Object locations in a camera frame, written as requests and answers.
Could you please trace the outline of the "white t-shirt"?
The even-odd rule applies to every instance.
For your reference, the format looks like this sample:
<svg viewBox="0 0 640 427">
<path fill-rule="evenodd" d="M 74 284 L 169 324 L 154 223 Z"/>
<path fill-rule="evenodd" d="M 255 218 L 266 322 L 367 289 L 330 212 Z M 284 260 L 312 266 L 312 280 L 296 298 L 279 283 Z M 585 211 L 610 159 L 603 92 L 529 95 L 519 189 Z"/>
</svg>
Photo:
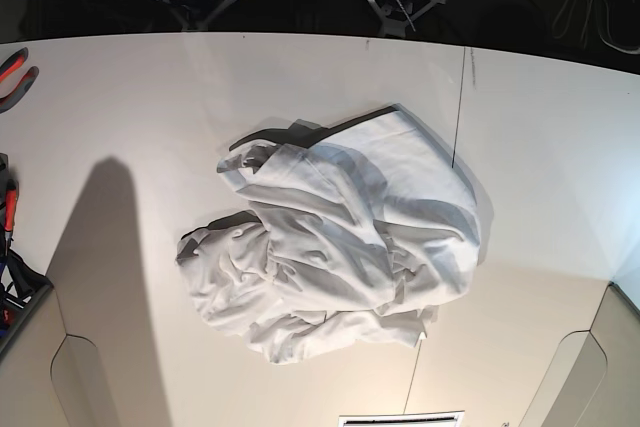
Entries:
<svg viewBox="0 0 640 427">
<path fill-rule="evenodd" d="M 252 133 L 217 173 L 247 209 L 184 235 L 176 262 L 203 321 L 270 363 L 360 341 L 414 346 L 470 289 L 472 187 L 396 106 Z"/>
</svg>

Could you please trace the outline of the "white vent grille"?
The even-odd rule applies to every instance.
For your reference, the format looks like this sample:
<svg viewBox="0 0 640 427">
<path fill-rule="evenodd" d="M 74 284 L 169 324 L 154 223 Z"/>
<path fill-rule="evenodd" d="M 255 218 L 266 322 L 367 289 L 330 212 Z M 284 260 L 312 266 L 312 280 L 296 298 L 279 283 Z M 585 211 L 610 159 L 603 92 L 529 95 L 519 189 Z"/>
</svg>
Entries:
<svg viewBox="0 0 640 427">
<path fill-rule="evenodd" d="M 460 427 L 464 411 L 424 414 L 340 416 L 339 427 Z"/>
</svg>

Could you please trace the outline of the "dark tool bag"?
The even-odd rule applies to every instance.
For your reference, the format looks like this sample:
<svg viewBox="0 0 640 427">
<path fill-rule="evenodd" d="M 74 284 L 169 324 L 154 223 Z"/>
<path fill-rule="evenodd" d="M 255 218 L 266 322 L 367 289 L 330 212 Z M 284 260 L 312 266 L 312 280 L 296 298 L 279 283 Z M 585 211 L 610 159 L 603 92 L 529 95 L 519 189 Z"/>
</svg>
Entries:
<svg viewBox="0 0 640 427">
<path fill-rule="evenodd" d="M 13 249 L 18 182 L 1 154 L 1 351 L 8 348 L 52 290 L 49 279 L 33 270 Z"/>
</svg>

